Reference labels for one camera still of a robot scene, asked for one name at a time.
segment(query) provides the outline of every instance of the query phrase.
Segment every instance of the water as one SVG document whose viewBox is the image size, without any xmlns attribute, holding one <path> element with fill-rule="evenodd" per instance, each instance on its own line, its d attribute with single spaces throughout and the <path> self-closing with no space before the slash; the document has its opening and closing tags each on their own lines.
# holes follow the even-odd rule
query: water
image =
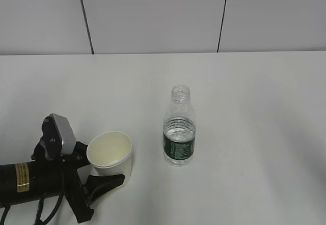
<svg viewBox="0 0 326 225">
<path fill-rule="evenodd" d="M 163 133 L 166 161 L 175 166 L 189 163 L 195 147 L 195 124 L 184 117 L 169 118 L 164 123 Z"/>
</svg>

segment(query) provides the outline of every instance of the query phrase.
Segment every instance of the paper cup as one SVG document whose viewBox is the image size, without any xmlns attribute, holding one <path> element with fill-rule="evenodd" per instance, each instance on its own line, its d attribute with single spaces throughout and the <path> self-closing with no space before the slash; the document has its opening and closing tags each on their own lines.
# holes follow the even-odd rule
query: paper cup
<svg viewBox="0 0 326 225">
<path fill-rule="evenodd" d="M 123 174 L 126 185 L 131 175 L 132 141 L 123 132 L 112 131 L 94 138 L 87 147 L 90 164 L 101 176 Z"/>
</svg>

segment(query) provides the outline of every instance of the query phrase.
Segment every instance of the white table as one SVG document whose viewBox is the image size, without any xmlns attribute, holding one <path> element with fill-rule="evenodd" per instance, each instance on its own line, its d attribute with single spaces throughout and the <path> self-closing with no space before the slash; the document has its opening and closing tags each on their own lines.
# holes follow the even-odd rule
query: white table
<svg viewBox="0 0 326 225">
<path fill-rule="evenodd" d="M 51 112 L 83 142 L 121 130 L 134 142 L 129 183 L 86 224 L 326 224 L 326 52 L 0 57 L 0 164 L 29 161 Z M 195 155 L 173 167 L 162 118 L 190 87 Z M 90 168 L 81 170 L 82 179 Z M 45 201 L 43 218 L 57 198 Z M 6 224 L 33 224 L 37 202 Z M 51 224 L 76 224 L 65 201 Z"/>
</svg>

